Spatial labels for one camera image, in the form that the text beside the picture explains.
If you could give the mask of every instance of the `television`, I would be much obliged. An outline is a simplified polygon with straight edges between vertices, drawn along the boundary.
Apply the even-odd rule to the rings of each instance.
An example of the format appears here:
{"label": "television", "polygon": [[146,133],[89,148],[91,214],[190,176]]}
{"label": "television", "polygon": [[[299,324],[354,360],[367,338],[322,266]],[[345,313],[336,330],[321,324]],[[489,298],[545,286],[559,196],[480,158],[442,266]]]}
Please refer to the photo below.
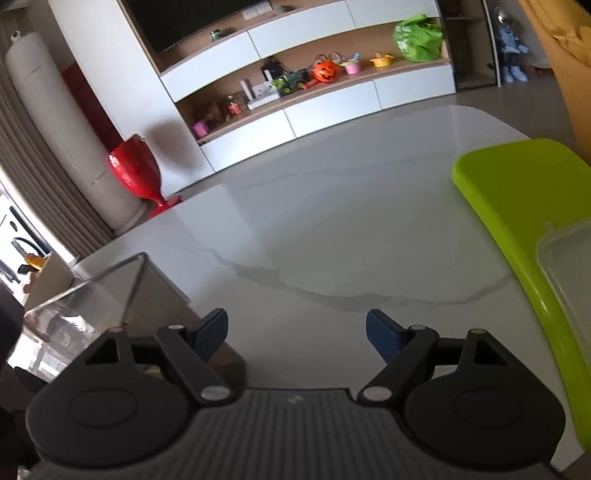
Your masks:
{"label": "television", "polygon": [[126,0],[145,41],[157,53],[261,0]]}

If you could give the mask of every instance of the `pink cup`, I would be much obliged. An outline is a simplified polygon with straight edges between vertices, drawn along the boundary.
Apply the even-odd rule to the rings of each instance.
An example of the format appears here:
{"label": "pink cup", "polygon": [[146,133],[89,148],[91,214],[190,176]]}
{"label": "pink cup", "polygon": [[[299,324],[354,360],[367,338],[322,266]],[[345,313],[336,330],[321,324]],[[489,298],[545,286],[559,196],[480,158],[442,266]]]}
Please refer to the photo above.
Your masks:
{"label": "pink cup", "polygon": [[209,133],[209,127],[207,126],[205,120],[201,120],[200,122],[197,122],[195,125],[193,125],[193,131],[195,132],[195,135],[197,135],[197,138],[201,138],[205,137],[205,135]]}
{"label": "pink cup", "polygon": [[356,73],[361,72],[361,65],[359,64],[359,62],[349,63],[348,65],[345,66],[345,71],[349,75],[355,75]]}

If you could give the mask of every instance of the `white cabinet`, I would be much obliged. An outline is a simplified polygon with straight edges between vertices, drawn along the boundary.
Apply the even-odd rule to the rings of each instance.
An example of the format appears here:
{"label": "white cabinet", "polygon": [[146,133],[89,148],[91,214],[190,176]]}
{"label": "white cabinet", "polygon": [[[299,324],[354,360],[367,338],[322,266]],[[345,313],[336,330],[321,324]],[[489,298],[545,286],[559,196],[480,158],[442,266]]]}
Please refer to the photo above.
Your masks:
{"label": "white cabinet", "polygon": [[346,2],[319,5],[279,17],[248,31],[261,56],[266,58],[304,43],[354,30]]}
{"label": "white cabinet", "polygon": [[397,73],[374,82],[382,109],[456,93],[451,65]]}
{"label": "white cabinet", "polygon": [[162,173],[163,193],[213,173],[117,0],[50,0],[76,61],[123,138],[146,138]]}
{"label": "white cabinet", "polygon": [[379,112],[374,83],[365,82],[330,92],[285,109],[296,137]]}
{"label": "white cabinet", "polygon": [[161,78],[178,102],[209,83],[260,60],[248,33],[221,40],[207,50],[165,72]]}
{"label": "white cabinet", "polygon": [[398,22],[415,15],[439,17],[435,0],[347,0],[357,28]]}
{"label": "white cabinet", "polygon": [[285,113],[280,110],[232,130],[202,148],[213,168],[220,171],[294,138]]}

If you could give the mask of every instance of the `green plastic bag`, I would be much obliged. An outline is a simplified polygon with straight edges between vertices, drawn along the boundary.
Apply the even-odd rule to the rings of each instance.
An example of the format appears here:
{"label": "green plastic bag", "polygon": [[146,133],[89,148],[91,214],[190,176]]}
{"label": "green plastic bag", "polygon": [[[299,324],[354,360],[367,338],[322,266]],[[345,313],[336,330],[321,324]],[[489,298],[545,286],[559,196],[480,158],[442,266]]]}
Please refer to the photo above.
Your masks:
{"label": "green plastic bag", "polygon": [[402,20],[394,28],[394,41],[405,59],[432,61],[441,56],[443,30],[427,23],[426,15]]}

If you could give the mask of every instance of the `beige curtain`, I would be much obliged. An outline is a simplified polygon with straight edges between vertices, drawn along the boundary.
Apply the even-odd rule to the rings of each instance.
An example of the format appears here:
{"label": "beige curtain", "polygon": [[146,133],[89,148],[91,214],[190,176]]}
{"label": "beige curtain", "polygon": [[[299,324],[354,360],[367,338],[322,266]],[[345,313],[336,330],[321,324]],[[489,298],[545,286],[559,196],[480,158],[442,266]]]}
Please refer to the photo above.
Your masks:
{"label": "beige curtain", "polygon": [[7,14],[0,18],[0,180],[17,203],[27,204],[25,214],[30,210],[74,257],[86,257],[114,235],[45,144],[12,85],[4,55],[14,17]]}

